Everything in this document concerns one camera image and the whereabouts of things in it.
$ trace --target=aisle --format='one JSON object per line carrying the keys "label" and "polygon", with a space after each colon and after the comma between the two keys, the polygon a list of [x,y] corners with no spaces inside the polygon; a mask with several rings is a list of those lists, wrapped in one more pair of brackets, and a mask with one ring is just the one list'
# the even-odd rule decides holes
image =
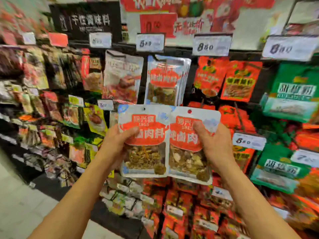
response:
{"label": "aisle", "polygon": [[[26,239],[57,201],[25,185],[0,151],[0,238]],[[121,239],[89,221],[83,239]]]}

